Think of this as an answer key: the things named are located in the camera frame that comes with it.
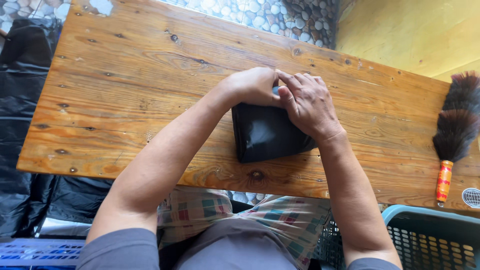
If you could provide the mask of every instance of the gray t-shirt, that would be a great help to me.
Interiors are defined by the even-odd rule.
[[[268,228],[249,220],[216,222],[188,243],[188,247],[180,243],[176,249],[182,250],[177,257],[168,250],[160,254],[162,260],[175,260],[171,264],[175,270],[297,269],[279,238]],[[93,240],[83,248],[79,261],[78,270],[157,270],[161,263],[155,234],[140,228],[111,232]],[[348,270],[380,269],[399,270],[390,262],[373,258],[355,260],[348,267]]]

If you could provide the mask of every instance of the orange handle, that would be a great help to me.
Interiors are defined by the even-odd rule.
[[[437,182],[437,201],[445,202],[450,189],[450,179],[452,179],[453,162],[442,160],[442,167],[438,173]]]

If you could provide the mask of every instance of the person's left hand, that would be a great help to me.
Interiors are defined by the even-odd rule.
[[[256,67],[234,73],[219,84],[229,89],[238,103],[282,107],[280,97],[272,92],[278,86],[278,74],[267,67]]]

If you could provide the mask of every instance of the plaid shorts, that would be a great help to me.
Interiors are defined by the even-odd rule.
[[[329,212],[328,199],[270,195],[252,209],[233,214],[225,191],[177,186],[158,207],[158,226],[164,230],[159,249],[195,236],[213,222],[249,219],[275,233],[297,267],[307,270]]]

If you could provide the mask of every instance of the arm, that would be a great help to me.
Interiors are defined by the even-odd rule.
[[[290,120],[314,138],[320,150],[347,266],[359,258],[379,258],[402,268],[370,181],[336,117],[325,83],[308,74],[278,73],[287,84],[278,93]]]
[[[277,74],[269,68],[235,73],[164,127],[117,177],[102,202],[86,243],[128,228],[156,233],[156,209],[223,115],[240,102],[279,106],[272,93]]]

